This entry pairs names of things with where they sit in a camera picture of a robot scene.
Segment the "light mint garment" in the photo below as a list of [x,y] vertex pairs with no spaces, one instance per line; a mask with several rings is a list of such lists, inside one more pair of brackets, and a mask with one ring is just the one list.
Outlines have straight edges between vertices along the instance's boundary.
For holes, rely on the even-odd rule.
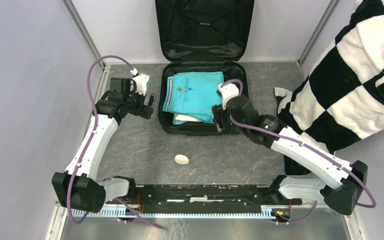
[[173,117],[173,124],[180,125],[186,122],[192,123],[204,123],[204,124],[213,124],[213,119],[209,115],[203,114],[180,114],[175,113]]

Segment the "turquoise shorts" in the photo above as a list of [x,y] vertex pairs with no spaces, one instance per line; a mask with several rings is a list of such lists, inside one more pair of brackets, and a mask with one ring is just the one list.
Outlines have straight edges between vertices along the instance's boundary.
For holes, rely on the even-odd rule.
[[218,87],[225,82],[221,71],[180,72],[167,78],[162,111],[171,114],[201,114],[212,117],[212,107],[222,103]]

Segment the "white oval soap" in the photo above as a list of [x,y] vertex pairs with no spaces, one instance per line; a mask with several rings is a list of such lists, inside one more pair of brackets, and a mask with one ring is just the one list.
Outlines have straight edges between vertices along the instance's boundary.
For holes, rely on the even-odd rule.
[[179,165],[187,165],[190,163],[190,159],[183,154],[176,155],[174,157],[174,161]]

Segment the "black suitcase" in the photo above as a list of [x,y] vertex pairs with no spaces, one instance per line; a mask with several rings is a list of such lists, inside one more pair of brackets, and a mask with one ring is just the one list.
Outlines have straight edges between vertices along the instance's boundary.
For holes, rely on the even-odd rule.
[[254,11],[252,0],[157,0],[160,47],[169,64],[162,71],[157,117],[172,135],[216,136],[217,127],[203,122],[174,124],[163,110],[168,78],[183,72],[222,72],[225,80],[238,79],[249,95],[244,55]]

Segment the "white garment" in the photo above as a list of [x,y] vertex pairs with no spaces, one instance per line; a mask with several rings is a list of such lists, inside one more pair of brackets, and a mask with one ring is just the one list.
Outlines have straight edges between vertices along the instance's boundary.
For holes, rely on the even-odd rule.
[[194,117],[194,116],[189,116],[189,115],[183,115],[183,114],[178,114],[175,113],[173,116],[173,123],[175,125],[180,125],[185,122],[196,122],[196,123],[207,123],[207,121],[202,120],[200,118]]

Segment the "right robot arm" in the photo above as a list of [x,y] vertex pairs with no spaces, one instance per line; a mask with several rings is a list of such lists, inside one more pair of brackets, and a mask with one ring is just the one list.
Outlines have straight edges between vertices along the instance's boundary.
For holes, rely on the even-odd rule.
[[349,162],[325,152],[276,116],[259,114],[244,95],[233,97],[226,105],[214,105],[211,110],[218,132],[242,133],[253,143],[292,159],[317,176],[314,179],[278,177],[275,187],[268,191],[273,203],[282,204],[287,199],[323,201],[346,216],[357,206],[376,206],[366,186],[368,166],[364,162]]

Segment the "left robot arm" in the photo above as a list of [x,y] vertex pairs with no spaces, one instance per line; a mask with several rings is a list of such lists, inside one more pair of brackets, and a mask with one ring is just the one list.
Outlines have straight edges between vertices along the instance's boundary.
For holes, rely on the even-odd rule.
[[133,78],[110,79],[110,89],[94,105],[90,126],[79,150],[64,172],[55,172],[51,183],[59,203],[72,210],[98,213],[106,202],[119,197],[125,204],[137,198],[135,182],[113,177],[97,182],[97,172],[109,140],[127,115],[150,119],[155,94],[145,104],[150,77],[140,73]]

